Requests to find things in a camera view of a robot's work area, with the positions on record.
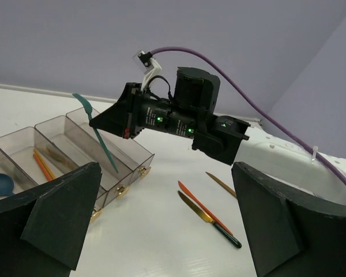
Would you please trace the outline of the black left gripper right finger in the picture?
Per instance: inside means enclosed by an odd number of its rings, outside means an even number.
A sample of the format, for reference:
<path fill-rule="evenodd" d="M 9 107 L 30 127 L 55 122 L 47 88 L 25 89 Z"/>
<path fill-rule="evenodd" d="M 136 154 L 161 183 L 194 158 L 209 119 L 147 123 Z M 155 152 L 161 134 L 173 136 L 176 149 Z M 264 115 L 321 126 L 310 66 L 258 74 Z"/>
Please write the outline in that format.
<path fill-rule="evenodd" d="M 257 276 L 346 276 L 346 205 L 244 162 L 232 179 Z"/>

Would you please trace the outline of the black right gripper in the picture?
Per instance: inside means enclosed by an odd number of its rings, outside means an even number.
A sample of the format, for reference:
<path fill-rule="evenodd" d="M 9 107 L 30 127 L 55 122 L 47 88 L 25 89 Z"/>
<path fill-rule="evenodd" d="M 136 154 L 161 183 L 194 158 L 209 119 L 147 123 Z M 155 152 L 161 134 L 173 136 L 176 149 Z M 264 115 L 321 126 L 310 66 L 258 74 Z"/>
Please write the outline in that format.
<path fill-rule="evenodd" d="M 168 99 L 157 100 L 143 93 L 139 83 L 126 83 L 117 102 L 95 116 L 89 126 L 123 139 L 133 139 L 143 129 L 192 139 L 196 116 L 175 107 Z"/>

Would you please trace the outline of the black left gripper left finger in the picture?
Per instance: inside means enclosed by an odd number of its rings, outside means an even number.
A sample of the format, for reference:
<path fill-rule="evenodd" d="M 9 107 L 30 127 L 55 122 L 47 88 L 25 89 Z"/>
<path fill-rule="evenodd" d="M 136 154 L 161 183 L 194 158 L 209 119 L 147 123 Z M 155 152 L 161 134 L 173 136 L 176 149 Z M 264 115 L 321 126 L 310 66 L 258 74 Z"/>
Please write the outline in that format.
<path fill-rule="evenodd" d="M 87 163 L 0 200 L 0 276 L 69 276 L 77 268 L 101 183 Z"/>

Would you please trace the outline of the teal spatula fork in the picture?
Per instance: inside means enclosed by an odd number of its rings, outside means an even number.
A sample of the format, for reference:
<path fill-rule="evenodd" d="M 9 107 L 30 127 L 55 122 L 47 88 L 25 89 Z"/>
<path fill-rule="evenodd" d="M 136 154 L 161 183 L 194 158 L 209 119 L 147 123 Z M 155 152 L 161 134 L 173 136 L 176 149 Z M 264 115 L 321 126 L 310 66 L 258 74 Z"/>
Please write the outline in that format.
<path fill-rule="evenodd" d="M 82 104 L 83 109 L 84 109 L 84 111 L 88 117 L 88 120 L 89 120 L 89 122 L 91 122 L 91 120 L 93 119 L 93 117 L 92 117 L 92 111 L 93 111 L 92 105 L 89 103 L 89 101 L 87 99 L 85 99 L 83 96 L 81 96 L 78 93 L 73 93 L 72 96 L 74 98 L 76 98 Z M 117 168 L 117 166 L 113 160 L 113 157 L 112 157 L 110 151 L 108 150 L 104 140 L 102 139 L 101 134 L 99 133 L 99 131 L 96 128 L 93 128 L 93 131 L 94 131 L 106 157 L 108 158 L 112 167 L 114 168 L 115 172 L 119 173 L 119 170 L 118 170 L 118 168 Z"/>

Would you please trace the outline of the dark blue plastic spoon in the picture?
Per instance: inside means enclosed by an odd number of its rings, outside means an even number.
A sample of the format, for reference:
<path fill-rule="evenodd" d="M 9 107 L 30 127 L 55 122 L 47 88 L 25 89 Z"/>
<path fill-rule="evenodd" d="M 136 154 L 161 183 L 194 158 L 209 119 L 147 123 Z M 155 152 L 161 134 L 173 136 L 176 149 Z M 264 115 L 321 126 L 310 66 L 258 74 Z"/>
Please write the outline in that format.
<path fill-rule="evenodd" d="M 13 179 L 7 174 L 0 173 L 0 196 L 12 196 L 14 195 L 13 190 Z"/>

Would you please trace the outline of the teal plastic fork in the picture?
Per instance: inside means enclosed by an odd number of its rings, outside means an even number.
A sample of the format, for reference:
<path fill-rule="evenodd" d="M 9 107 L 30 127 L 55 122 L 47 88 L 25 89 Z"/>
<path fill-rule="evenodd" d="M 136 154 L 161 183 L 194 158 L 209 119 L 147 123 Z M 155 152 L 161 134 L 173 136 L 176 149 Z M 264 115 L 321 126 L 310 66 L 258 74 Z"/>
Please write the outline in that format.
<path fill-rule="evenodd" d="M 56 162 L 60 163 L 63 167 L 69 170 L 75 170 L 77 168 L 77 166 L 74 165 L 70 159 L 68 159 L 67 157 L 64 157 L 53 147 L 50 147 L 49 145 L 47 145 L 46 150 L 49 156 L 52 159 L 54 159 Z"/>

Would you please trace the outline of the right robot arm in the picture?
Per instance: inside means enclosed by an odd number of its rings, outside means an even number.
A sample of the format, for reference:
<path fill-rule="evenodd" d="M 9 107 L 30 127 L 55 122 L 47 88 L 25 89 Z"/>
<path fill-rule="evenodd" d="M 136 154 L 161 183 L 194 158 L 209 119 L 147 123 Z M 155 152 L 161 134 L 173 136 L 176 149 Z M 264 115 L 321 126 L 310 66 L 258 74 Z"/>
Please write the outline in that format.
<path fill-rule="evenodd" d="M 204 70 L 180 67 L 168 98 L 148 85 L 127 83 L 110 108 L 90 121 L 92 128 L 133 139 L 150 129 L 192 141 L 192 149 L 232 165 L 245 162 L 322 199 L 346 205 L 346 186 L 314 151 L 267 134 L 248 122 L 215 115 L 220 79 Z"/>

